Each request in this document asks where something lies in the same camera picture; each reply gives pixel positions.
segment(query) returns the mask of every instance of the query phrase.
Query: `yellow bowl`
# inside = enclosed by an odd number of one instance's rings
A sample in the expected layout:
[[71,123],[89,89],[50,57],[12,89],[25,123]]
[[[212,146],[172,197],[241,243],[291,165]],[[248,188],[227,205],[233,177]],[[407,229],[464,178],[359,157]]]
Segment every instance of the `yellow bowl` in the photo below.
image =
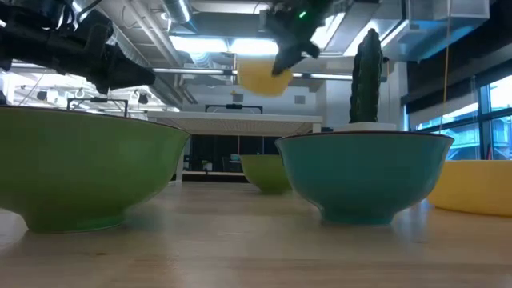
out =
[[238,82],[260,96],[281,96],[294,76],[289,70],[272,76],[273,66],[273,59],[239,58]]
[[512,161],[447,161],[428,200],[468,213],[512,217]]

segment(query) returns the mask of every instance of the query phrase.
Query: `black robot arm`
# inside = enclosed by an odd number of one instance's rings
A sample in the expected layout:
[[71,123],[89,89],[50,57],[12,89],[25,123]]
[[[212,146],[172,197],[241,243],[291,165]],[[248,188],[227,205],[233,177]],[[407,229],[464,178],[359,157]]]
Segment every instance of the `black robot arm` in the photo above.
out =
[[0,1],[0,68],[10,70],[13,59],[85,77],[99,93],[151,85],[152,70],[129,60],[120,47],[106,44],[112,21],[92,10],[75,29],[72,0]]
[[311,42],[314,32],[325,25],[326,13],[334,0],[281,0],[265,13],[266,31],[276,40],[279,52],[273,75],[279,75],[304,59],[302,53],[313,58],[320,49]]

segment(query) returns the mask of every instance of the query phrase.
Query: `green bowl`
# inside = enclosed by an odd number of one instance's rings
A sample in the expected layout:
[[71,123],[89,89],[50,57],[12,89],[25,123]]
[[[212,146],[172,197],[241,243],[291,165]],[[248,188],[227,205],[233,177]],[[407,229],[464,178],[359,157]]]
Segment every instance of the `green bowl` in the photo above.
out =
[[0,108],[0,208],[30,230],[116,226],[126,208],[161,191],[189,134],[100,114]]
[[453,139],[397,131],[333,132],[276,141],[295,191],[327,222],[389,224],[424,199]]
[[279,155],[240,155],[247,180],[263,194],[283,194],[291,190]]

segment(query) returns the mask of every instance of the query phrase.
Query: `bowl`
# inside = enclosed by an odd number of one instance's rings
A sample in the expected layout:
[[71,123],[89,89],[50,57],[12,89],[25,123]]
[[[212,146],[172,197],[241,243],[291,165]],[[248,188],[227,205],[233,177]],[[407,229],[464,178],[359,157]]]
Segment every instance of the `bowl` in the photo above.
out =
[[243,173],[263,194],[283,194],[291,190],[279,155],[241,155]]
[[100,114],[0,107],[0,208],[35,232],[116,226],[161,191],[187,132]]
[[353,131],[276,141],[290,184],[326,222],[389,224],[434,188],[454,140],[437,134]]
[[511,161],[447,161],[428,200],[438,208],[512,217]]

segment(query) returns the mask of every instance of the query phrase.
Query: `green cactus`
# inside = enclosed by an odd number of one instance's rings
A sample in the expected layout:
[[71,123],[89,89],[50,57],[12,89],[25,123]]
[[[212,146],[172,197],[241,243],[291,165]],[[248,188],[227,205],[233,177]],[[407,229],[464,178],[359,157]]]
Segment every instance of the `green cactus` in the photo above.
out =
[[350,123],[377,121],[382,59],[378,33],[370,29],[359,44],[358,53],[354,59]]

